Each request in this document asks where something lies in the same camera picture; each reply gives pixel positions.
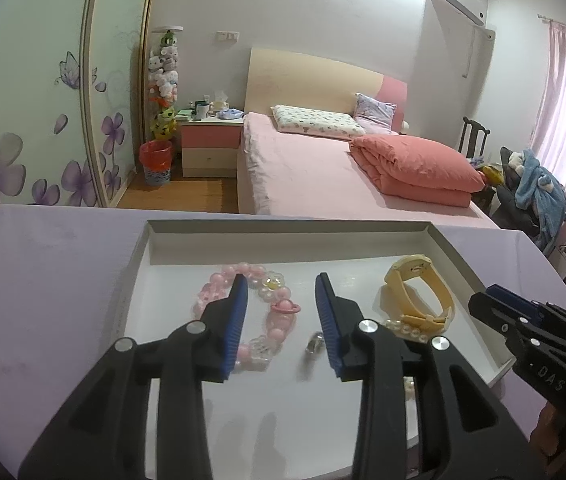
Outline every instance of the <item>pink bed sheet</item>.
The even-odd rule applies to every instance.
[[[473,203],[459,208],[383,195],[349,155],[348,142],[282,134],[265,115],[245,117],[240,148],[255,214],[497,228]]]

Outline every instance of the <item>bracelet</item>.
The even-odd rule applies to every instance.
[[[440,316],[421,312],[407,294],[404,282],[418,277],[429,285],[438,298],[443,308]],[[454,299],[449,288],[436,272],[432,260],[428,257],[415,254],[400,259],[390,267],[385,276],[385,283],[391,289],[402,312],[400,321],[389,320],[385,323],[388,328],[400,331],[421,342],[428,340],[427,334],[441,333],[447,329],[454,316]]]
[[[267,367],[294,328],[296,314],[301,311],[301,307],[292,302],[292,291],[285,286],[285,278],[281,273],[267,271],[262,265],[250,265],[244,262],[222,266],[221,272],[212,274],[209,282],[205,283],[198,293],[193,309],[194,318],[200,319],[205,307],[211,301],[229,295],[236,274],[245,276],[249,288],[258,290],[259,298],[269,305],[265,319],[266,333],[251,339],[248,343],[239,344],[236,364]]]

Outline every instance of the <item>white tray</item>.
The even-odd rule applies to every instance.
[[[284,275],[302,307],[296,327],[265,372],[233,373],[225,384],[204,383],[207,437],[217,480],[339,478],[351,466],[360,383],[341,383],[325,352],[307,367],[304,349],[320,331],[314,281],[327,272],[338,296],[356,301],[378,321],[383,277],[408,254],[425,254],[447,283],[456,315],[445,333],[489,385],[513,365],[504,339],[467,311],[484,286],[445,237],[426,222],[149,221],[125,275],[112,336],[143,343],[167,337],[192,319],[202,285],[221,264],[263,264]],[[421,280],[409,284],[439,305]],[[267,307],[250,291],[244,342],[263,333]],[[150,394],[146,474],[155,478],[157,383]],[[409,401],[408,443],[418,441]]]

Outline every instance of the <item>pink section of headboard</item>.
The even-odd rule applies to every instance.
[[[405,118],[405,103],[407,102],[407,84],[388,75],[383,76],[381,89],[375,99],[381,103],[394,103],[398,105],[394,112],[392,130],[400,132]]]

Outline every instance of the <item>folded pink comforter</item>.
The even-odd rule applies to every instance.
[[[383,194],[469,207],[472,193],[484,187],[461,153],[433,140],[363,136],[351,143],[349,151]]]

